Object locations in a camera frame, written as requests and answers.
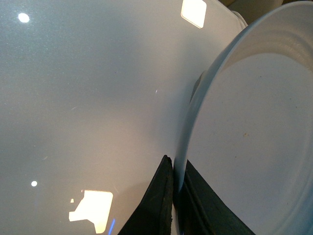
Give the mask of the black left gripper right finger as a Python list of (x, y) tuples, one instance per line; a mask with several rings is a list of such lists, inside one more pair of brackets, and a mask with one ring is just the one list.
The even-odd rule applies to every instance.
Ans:
[(253, 235), (188, 161), (178, 199), (182, 235)]

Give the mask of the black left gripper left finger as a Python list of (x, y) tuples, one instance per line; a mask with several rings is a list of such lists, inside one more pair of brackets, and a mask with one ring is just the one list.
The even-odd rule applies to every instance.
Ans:
[(164, 155), (142, 200), (119, 234), (171, 234), (173, 191), (172, 160)]

